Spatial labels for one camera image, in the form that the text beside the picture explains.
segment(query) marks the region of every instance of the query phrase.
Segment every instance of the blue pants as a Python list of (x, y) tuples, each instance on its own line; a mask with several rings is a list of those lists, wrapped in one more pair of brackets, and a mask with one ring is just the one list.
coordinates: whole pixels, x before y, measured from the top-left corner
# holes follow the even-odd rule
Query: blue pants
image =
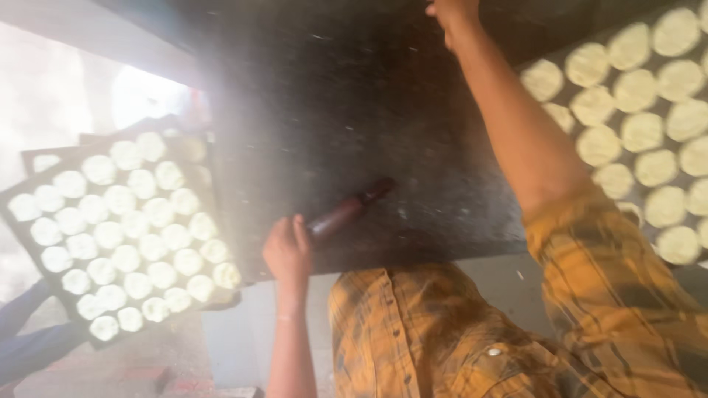
[(71, 322), (17, 336), (50, 296), (49, 285), (40, 280), (0, 308), (0, 386), (46, 368), (86, 341), (83, 329)]

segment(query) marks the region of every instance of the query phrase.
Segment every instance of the person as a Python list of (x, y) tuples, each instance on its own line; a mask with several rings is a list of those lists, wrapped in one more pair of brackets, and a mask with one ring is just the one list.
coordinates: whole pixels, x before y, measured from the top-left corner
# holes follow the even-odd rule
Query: person
[(41, 279), (0, 308), (0, 397), (13, 396), (3, 386), (46, 368), (87, 340), (73, 322), (18, 336), (30, 315), (51, 296), (49, 284)]
[[(708, 316), (590, 179), (566, 133), (485, 34), (479, 0), (434, 0), (523, 210), (559, 343), (521, 330), (451, 264), (343, 274), (329, 298), (342, 397), (708, 397)], [(273, 227), (271, 397), (315, 397), (302, 216)]]

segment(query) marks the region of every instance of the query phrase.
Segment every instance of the yellow plaid shirt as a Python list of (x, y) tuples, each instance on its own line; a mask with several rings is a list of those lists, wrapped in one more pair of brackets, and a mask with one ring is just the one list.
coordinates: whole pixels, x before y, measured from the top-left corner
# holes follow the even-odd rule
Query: yellow plaid shirt
[(562, 347), (519, 329), (451, 264), (332, 288), (341, 397), (708, 397), (708, 317), (594, 186), (524, 220)]

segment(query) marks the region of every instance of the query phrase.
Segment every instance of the shirt sleeve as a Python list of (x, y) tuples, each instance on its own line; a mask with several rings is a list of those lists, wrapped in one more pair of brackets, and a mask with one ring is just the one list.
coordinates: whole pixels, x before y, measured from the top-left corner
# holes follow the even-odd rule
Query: shirt sleeve
[(708, 318), (592, 183), (525, 215), (556, 337), (635, 397), (708, 396)]

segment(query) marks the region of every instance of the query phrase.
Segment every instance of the plaid shirt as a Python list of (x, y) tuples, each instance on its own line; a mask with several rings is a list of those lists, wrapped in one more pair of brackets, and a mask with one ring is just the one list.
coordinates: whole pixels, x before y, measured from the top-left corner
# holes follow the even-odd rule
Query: plaid shirt
[(594, 186), (525, 218), (562, 347), (514, 325), (451, 264), (332, 288), (342, 397), (708, 397), (708, 317)]

